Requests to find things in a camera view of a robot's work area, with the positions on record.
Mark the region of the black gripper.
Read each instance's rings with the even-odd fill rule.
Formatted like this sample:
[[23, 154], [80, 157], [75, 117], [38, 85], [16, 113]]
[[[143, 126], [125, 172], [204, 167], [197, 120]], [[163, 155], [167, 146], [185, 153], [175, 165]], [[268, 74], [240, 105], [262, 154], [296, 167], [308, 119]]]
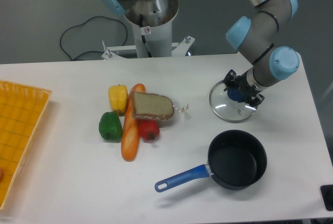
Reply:
[[237, 76], [234, 70], [230, 70], [223, 79], [225, 88], [230, 89], [230, 99], [236, 102], [248, 102], [250, 106], [259, 106], [265, 97], [255, 89], [254, 85], [249, 85], [245, 76]]

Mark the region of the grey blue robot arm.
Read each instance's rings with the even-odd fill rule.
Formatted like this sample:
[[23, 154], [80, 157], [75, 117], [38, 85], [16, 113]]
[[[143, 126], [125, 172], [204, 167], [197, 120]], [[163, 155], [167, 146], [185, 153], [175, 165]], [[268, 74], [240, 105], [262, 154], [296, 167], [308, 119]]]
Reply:
[[[177, 0], [102, 0], [115, 15], [132, 24], [138, 57], [168, 57], [172, 48], [172, 20], [178, 12]], [[227, 32], [228, 43], [252, 65], [238, 76], [230, 71], [223, 79], [227, 96], [256, 107], [262, 91], [287, 79], [299, 67], [293, 49], [276, 47], [270, 40], [298, 9], [297, 0], [251, 0], [257, 13], [241, 17]]]

